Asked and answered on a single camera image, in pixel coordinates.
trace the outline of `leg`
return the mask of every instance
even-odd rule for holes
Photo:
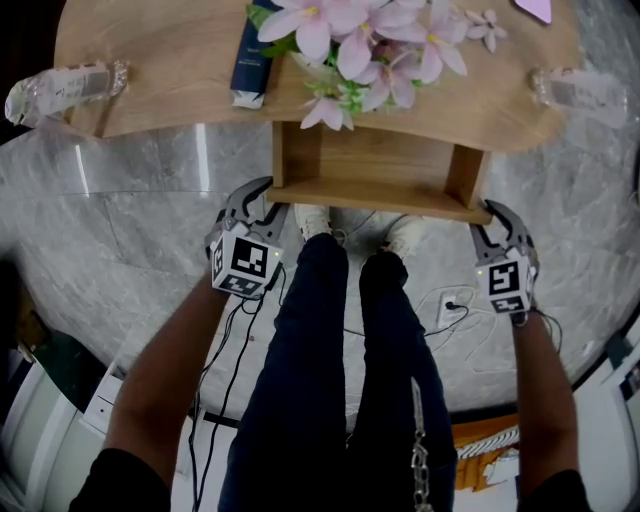
[[[412,220],[403,219],[398,224]],[[406,280],[407,270],[393,252],[372,256],[362,271],[360,295],[367,375],[358,421],[349,443],[348,464],[355,465],[352,472],[360,467],[361,481],[357,482],[362,490],[360,496],[368,496],[379,507],[382,502],[395,504],[394,510],[414,509],[410,467],[416,429],[411,394],[413,376],[422,392],[426,430],[423,444],[429,452],[428,501],[436,512],[450,511],[457,464],[451,422],[438,370],[424,340],[424,329],[402,289]]]
[[[220,511],[329,510],[340,499],[347,273],[330,234],[308,240],[229,452]]]

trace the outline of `wooden board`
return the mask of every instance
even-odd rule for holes
[[[456,0],[458,7],[493,8],[509,32],[496,55],[480,42],[461,45],[467,78],[445,70],[422,89],[411,110],[357,116],[356,125],[411,133],[490,151],[537,146],[561,130],[563,116],[536,105],[527,86],[534,67],[580,66],[572,0],[553,1],[543,26],[509,0]],[[291,58],[276,61],[265,106],[231,107],[229,84],[245,23],[241,0],[67,0],[56,65],[127,59],[126,91],[106,105],[76,109],[81,131],[112,137],[199,122],[301,120],[310,91]]]
[[[482,179],[482,152],[384,130],[300,130],[291,122],[274,123],[273,147],[270,201],[491,222],[475,193]],[[455,156],[461,151],[479,153],[477,165],[466,162],[462,167]],[[452,193],[458,186],[474,191],[465,196],[466,202]]]

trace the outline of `white sneaker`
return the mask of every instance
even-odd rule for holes
[[[296,223],[302,231],[302,237],[306,242],[312,236],[320,233],[331,232],[329,224],[329,207],[316,204],[296,204],[293,207],[296,215]]]
[[[382,244],[382,249],[393,252],[405,260],[414,253],[418,244],[422,241],[422,235],[427,226],[424,217],[417,215],[404,215],[389,228],[389,232]]]

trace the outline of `gray marble surface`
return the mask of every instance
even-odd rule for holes
[[[630,200],[640,141],[640,19],[627,0],[575,5],[585,67],[610,71],[630,86],[631,121],[613,131],[573,117],[563,136],[544,147],[494,155],[483,192],[516,210],[532,231],[542,261],[538,301],[563,326],[561,355],[573,379],[640,300],[640,211]],[[202,239],[226,195],[269,175],[270,155],[269,124],[198,125],[105,141],[29,133],[0,148],[0,249],[19,255],[48,323],[105,362],[124,346],[128,365],[202,274]],[[257,204],[255,212],[265,207]],[[332,216],[347,234],[345,325],[362,331],[359,271],[397,215],[333,210]],[[491,231],[500,233],[495,224]],[[292,215],[281,241],[290,282],[302,246]],[[429,220],[417,254],[407,261],[406,291],[427,330],[435,330],[443,293],[455,293],[471,308],[453,332],[428,338],[451,410],[515,398],[510,328],[477,290],[474,264],[466,225],[437,219]],[[237,303],[232,299],[228,310]],[[231,417],[247,405],[278,310],[272,293],[231,393]],[[204,383],[203,398],[213,411],[221,406],[247,325],[240,314]],[[363,355],[362,337],[345,335],[351,424]]]

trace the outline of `plastic water bottle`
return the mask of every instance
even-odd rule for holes
[[[535,69],[531,86],[538,101],[545,105],[579,112],[611,128],[622,128],[627,122],[627,89],[608,73]]]
[[[127,63],[123,61],[43,71],[13,86],[5,102],[5,117],[13,124],[35,128],[52,114],[116,96],[127,85],[127,74]]]

